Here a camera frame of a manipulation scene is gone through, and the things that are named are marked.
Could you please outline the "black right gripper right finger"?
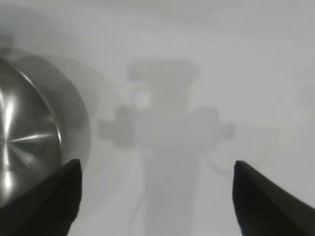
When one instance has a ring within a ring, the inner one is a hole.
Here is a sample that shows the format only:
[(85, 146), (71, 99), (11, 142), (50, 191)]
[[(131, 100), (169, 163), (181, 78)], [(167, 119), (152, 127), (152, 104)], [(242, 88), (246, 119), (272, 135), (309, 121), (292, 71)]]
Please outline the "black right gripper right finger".
[(315, 209), (241, 160), (234, 165), (233, 204), (244, 236), (315, 234)]

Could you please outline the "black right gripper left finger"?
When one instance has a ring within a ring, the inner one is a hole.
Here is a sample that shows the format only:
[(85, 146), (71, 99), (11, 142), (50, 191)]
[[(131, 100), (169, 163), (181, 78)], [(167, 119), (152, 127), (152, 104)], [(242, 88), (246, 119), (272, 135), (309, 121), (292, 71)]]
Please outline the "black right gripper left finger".
[(82, 168), (73, 159), (0, 209), (2, 236), (66, 236), (82, 200)]

